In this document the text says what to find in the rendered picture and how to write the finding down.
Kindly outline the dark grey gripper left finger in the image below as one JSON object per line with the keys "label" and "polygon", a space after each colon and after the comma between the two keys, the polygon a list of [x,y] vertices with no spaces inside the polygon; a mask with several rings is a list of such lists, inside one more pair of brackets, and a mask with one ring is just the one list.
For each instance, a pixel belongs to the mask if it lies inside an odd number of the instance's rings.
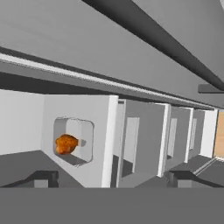
{"label": "dark grey gripper left finger", "polygon": [[3,185],[3,188],[58,188],[59,173],[57,171],[35,171],[30,176],[19,181]]}

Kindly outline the light wood cabinet panel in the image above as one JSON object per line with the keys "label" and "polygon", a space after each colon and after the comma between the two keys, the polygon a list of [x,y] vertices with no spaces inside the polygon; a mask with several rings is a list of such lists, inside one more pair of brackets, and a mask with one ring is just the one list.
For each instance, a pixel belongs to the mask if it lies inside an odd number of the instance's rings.
{"label": "light wood cabinet panel", "polygon": [[219,113],[214,155],[218,158],[224,158],[224,111]]}

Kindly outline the white freezer rack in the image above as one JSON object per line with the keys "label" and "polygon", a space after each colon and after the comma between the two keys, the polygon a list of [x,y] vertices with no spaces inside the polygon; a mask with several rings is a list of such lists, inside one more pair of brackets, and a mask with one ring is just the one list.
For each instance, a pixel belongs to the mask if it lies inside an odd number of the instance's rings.
{"label": "white freezer rack", "polygon": [[205,112],[200,155],[206,158],[213,157],[217,117],[218,117],[217,109],[207,110]]}
{"label": "white freezer rack", "polygon": [[167,155],[167,144],[169,137],[169,127],[171,120],[171,111],[172,106],[170,104],[164,103],[164,120],[163,120],[163,128],[162,128],[162,136],[161,136],[161,145],[160,145],[160,154],[159,154],[159,162],[157,175],[162,178],[165,172],[165,161]]}
{"label": "white freezer rack", "polygon": [[116,175],[116,186],[119,186],[119,180],[121,176],[121,163],[123,154],[123,131],[125,126],[125,113],[126,113],[126,101],[119,100],[117,108],[117,175]]}
{"label": "white freezer rack", "polygon": [[184,163],[188,163],[189,151],[190,151],[190,142],[191,142],[191,134],[192,134],[192,125],[193,125],[193,108],[186,108],[190,111],[189,115],[189,123],[188,123],[188,131],[187,131],[187,140],[186,140],[186,148],[185,148],[185,160]]}

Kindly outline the white meat container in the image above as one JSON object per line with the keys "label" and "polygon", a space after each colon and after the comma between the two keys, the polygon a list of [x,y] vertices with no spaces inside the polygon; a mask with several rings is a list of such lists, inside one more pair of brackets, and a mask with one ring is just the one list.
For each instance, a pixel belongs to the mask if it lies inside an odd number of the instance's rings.
{"label": "white meat container", "polygon": [[[116,95],[47,95],[41,150],[85,187],[109,187],[116,132]],[[79,139],[69,155],[55,151],[63,134]]]}

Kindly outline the brown chicken drumstick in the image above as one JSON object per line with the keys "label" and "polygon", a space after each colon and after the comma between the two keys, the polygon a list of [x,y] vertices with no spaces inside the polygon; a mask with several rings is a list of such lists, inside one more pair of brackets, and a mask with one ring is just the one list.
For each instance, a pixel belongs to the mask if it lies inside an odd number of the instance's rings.
{"label": "brown chicken drumstick", "polygon": [[76,151],[79,147],[86,145],[84,139],[76,138],[69,134],[63,134],[55,140],[55,151],[60,155],[68,155]]}

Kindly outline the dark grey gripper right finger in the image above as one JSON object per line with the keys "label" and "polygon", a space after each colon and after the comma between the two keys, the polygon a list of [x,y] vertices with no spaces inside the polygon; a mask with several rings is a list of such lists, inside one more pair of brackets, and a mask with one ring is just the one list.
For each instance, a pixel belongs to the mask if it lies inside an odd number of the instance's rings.
{"label": "dark grey gripper right finger", "polygon": [[224,185],[199,178],[190,171],[170,171],[168,177],[171,185],[177,188],[224,188]]}

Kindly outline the grey freezer door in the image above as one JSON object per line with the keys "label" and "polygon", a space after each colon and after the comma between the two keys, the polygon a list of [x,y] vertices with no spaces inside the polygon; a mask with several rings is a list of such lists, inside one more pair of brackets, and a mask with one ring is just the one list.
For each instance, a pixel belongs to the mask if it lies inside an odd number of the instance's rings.
{"label": "grey freezer door", "polygon": [[[134,2],[224,79],[220,0]],[[224,107],[224,94],[199,93],[202,79],[82,0],[0,0],[0,46]]]}

